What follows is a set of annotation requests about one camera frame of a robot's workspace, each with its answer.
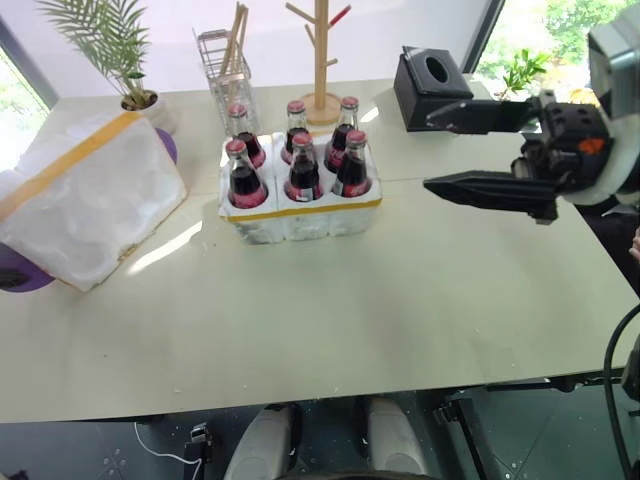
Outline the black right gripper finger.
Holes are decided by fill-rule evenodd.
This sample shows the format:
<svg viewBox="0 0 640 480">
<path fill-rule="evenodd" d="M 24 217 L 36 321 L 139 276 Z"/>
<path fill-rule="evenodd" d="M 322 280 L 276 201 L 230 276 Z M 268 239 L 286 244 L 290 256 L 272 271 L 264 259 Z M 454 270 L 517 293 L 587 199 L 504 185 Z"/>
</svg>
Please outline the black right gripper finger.
<svg viewBox="0 0 640 480">
<path fill-rule="evenodd" d="M 518 132 L 537 119 L 540 101 L 462 100 L 439 108 L 426 116 L 426 125 L 457 134 L 485 135 L 491 132 Z"/>
<path fill-rule="evenodd" d="M 423 187 L 458 205 L 526 213 L 538 224 L 550 224 L 558 218 L 555 184 L 545 180 L 475 170 L 428 178 Z"/>
</svg>

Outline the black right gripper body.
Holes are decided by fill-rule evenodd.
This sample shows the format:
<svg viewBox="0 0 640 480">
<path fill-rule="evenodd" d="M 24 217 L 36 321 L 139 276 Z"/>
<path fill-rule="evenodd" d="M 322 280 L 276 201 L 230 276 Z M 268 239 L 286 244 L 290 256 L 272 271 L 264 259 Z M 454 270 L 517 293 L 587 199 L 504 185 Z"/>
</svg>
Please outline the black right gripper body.
<svg viewBox="0 0 640 480">
<path fill-rule="evenodd" d="M 603 200 L 599 181 L 614 140 L 600 110 L 591 104 L 561 103 L 551 90 L 524 101 L 522 124 L 536 122 L 538 133 L 525 132 L 521 154 L 511 164 L 519 180 L 551 183 L 568 200 Z"/>
</svg>

